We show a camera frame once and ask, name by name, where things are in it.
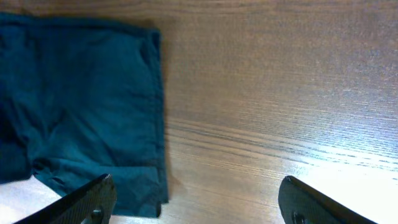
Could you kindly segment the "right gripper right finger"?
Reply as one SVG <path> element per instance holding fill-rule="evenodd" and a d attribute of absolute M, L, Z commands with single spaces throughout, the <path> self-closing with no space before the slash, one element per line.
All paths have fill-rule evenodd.
<path fill-rule="evenodd" d="M 280 184 L 278 204 L 286 224 L 376 224 L 291 175 Z"/>

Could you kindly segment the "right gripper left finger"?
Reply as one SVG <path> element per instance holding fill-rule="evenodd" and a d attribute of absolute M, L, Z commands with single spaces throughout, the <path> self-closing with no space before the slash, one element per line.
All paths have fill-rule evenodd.
<path fill-rule="evenodd" d="M 113 178 L 103 174 L 15 224 L 108 224 L 116 200 Z"/>

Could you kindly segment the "navy blue shorts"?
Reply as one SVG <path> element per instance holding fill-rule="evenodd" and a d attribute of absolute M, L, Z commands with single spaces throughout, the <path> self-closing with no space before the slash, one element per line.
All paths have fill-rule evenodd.
<path fill-rule="evenodd" d="M 1 182 L 64 196 L 110 174 L 115 215 L 168 202 L 157 29 L 1 14 Z"/>

